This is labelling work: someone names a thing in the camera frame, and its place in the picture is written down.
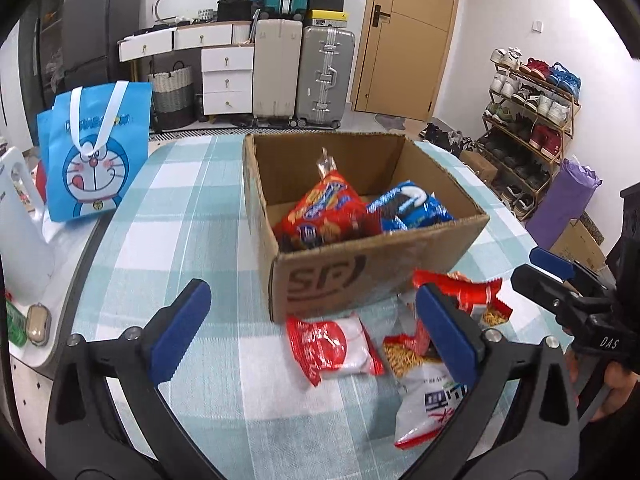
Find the person's right hand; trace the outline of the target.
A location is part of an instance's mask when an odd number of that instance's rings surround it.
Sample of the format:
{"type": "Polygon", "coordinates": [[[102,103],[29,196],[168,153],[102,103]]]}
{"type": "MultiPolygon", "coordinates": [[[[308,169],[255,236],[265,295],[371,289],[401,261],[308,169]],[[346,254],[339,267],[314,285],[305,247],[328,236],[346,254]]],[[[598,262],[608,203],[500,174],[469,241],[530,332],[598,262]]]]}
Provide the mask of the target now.
{"type": "Polygon", "coordinates": [[[617,362],[603,368],[595,356],[565,352],[570,381],[574,387],[580,428],[619,410],[638,384],[639,375],[617,362]]]}

